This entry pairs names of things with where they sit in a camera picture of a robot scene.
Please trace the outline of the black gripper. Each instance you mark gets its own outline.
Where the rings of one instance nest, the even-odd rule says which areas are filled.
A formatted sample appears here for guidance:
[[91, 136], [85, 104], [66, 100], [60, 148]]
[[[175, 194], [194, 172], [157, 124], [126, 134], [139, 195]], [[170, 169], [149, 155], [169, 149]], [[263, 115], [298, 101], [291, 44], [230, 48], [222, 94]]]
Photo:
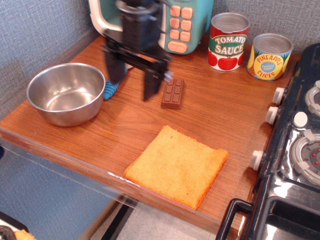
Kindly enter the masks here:
[[162, 81], [172, 80], [168, 70], [171, 56], [160, 47], [163, 6], [166, 0], [117, 0], [122, 31], [107, 29], [105, 61], [113, 85], [125, 78], [125, 65], [145, 72], [143, 100], [157, 94]]

